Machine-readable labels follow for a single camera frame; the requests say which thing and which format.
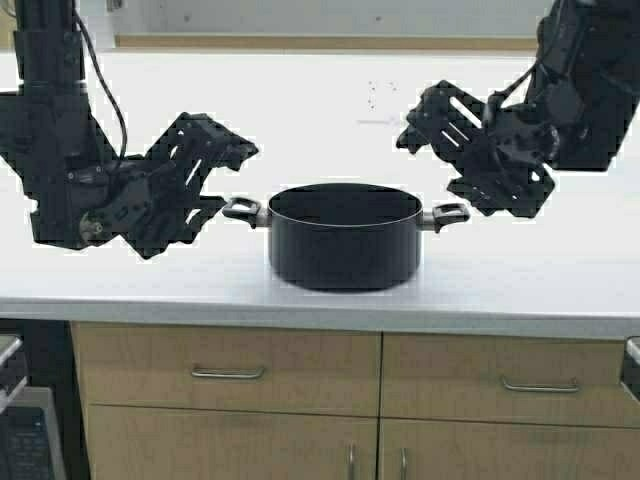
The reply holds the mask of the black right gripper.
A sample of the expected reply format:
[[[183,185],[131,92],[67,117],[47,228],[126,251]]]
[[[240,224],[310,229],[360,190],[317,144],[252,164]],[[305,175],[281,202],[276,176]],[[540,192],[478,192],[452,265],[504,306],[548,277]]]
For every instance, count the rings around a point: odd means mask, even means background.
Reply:
[[[441,80],[426,88],[406,115],[396,147],[415,155],[430,146],[459,170],[447,190],[484,216],[507,211],[534,217],[555,188],[544,167],[555,157],[555,138],[547,128],[489,135],[482,128],[485,107],[484,101]]]

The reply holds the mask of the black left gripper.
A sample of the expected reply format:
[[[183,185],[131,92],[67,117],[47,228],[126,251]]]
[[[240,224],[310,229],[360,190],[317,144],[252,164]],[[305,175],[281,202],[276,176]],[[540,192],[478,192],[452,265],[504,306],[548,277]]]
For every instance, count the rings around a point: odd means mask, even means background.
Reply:
[[[207,114],[181,113],[149,153],[66,174],[64,247],[83,250],[123,239],[141,258],[191,244],[223,209],[221,196],[200,196],[215,168],[239,171],[259,153],[250,140]]]

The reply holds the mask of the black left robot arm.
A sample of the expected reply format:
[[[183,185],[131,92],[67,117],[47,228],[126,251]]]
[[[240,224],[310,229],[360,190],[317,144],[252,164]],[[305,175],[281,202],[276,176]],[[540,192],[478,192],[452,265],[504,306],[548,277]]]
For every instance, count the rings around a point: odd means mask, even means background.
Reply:
[[[121,238],[141,257],[193,242],[224,206],[203,185],[258,149],[205,114],[181,113],[142,155],[114,147],[94,117],[94,46],[72,1],[18,1],[19,87],[1,96],[1,156],[34,203],[33,239],[83,250]]]

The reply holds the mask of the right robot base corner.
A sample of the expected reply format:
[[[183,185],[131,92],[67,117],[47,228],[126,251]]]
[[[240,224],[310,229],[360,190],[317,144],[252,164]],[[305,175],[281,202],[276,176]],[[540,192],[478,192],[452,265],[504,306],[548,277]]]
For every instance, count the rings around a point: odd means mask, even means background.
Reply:
[[[636,400],[640,399],[639,337],[626,340],[621,364],[620,383]]]

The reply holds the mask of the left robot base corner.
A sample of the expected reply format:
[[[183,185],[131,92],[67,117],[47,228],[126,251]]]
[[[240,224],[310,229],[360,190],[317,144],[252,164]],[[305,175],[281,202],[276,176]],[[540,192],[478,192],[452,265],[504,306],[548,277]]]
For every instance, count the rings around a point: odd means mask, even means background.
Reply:
[[[1,412],[27,384],[27,362],[23,341],[15,335],[1,336]]]

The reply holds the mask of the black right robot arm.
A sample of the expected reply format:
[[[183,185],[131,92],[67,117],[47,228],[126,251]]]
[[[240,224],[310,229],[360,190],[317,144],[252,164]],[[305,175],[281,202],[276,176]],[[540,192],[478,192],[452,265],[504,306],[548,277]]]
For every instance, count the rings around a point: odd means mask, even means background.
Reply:
[[[639,4],[556,1],[533,65],[479,100],[447,80],[424,90],[396,146],[430,147],[458,172],[448,189],[485,216],[533,218],[551,170],[607,170],[639,104]]]

